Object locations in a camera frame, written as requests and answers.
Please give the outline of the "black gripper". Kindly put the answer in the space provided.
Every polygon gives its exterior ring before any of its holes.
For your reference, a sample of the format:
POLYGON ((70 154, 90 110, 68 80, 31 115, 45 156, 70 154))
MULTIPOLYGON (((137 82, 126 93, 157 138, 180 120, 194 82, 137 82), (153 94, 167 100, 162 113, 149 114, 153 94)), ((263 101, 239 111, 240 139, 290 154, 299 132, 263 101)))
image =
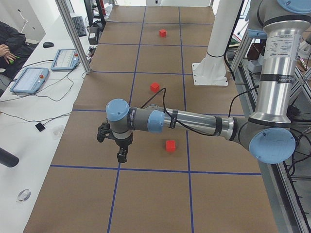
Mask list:
POLYGON ((115 139, 116 144, 120 147, 119 152, 117 153, 117 160, 119 163, 126 163, 127 162, 127 148, 133 142, 133 136, 130 135, 125 139, 115 139))

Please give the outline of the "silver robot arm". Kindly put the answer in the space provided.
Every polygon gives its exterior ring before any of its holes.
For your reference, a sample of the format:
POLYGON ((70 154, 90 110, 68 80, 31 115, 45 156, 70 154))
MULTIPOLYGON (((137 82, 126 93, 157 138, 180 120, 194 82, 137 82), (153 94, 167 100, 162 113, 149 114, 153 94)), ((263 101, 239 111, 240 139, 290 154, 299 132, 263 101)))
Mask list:
POLYGON ((222 136, 247 149, 257 160, 278 164, 295 151, 287 108, 302 33, 311 25, 308 0, 251 1, 249 32, 267 37, 255 111, 248 119, 222 118, 144 104, 130 107, 114 99, 106 106, 107 122, 97 139, 112 139, 119 146, 117 160, 127 161, 133 131, 160 133, 164 126, 182 127, 205 136, 222 136))

